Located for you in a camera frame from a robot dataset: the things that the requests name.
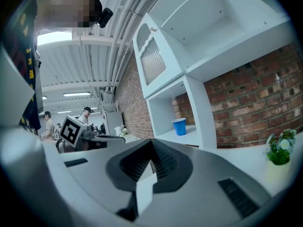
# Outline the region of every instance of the wall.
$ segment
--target wall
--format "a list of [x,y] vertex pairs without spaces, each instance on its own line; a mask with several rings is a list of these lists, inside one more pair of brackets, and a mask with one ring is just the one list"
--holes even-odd
[[125,127],[130,134],[141,139],[154,137],[134,54],[119,83],[115,100],[118,102],[119,110],[122,111]]
[[[295,44],[205,82],[218,148],[261,145],[283,129],[303,131],[303,60]],[[193,124],[187,94],[172,101]]]

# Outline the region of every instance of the potted plant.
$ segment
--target potted plant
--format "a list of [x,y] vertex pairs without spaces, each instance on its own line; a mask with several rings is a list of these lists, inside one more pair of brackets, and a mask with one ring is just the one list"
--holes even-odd
[[290,166],[290,154],[295,144],[296,130],[284,130],[278,137],[270,135],[266,155],[268,158],[267,177],[272,180],[285,180]]
[[125,125],[121,124],[120,126],[117,126],[114,128],[116,131],[116,136],[124,137],[128,134],[127,128],[124,128]]

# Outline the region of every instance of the cap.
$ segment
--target cap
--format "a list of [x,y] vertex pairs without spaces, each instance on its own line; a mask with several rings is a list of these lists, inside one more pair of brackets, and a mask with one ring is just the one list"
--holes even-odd
[[87,110],[91,113],[91,108],[90,107],[85,107],[83,110]]

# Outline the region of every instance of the plastic cup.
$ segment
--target plastic cup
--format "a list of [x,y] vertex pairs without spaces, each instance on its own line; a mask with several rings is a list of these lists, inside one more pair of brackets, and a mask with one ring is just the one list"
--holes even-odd
[[172,123],[174,124],[177,135],[186,134],[186,118],[175,119],[172,121]]

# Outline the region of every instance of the person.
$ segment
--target person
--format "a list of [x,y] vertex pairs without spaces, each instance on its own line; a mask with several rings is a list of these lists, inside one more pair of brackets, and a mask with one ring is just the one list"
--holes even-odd
[[90,107],[85,107],[83,109],[83,112],[79,116],[78,120],[85,123],[85,124],[89,124],[88,117],[90,116],[90,114],[91,114],[91,108]]
[[35,91],[20,119],[22,128],[36,134],[41,128],[38,117],[43,111],[39,74],[41,62],[37,52],[40,31],[91,27],[102,23],[101,13],[99,0],[24,0],[12,15],[4,29],[2,42],[20,75]]
[[106,134],[104,123],[100,125],[101,134]]
[[53,121],[51,120],[51,113],[49,111],[46,111],[44,113],[44,117],[46,120],[46,126],[45,126],[45,135],[43,136],[43,139],[45,140],[53,140],[53,133],[55,126],[53,125]]

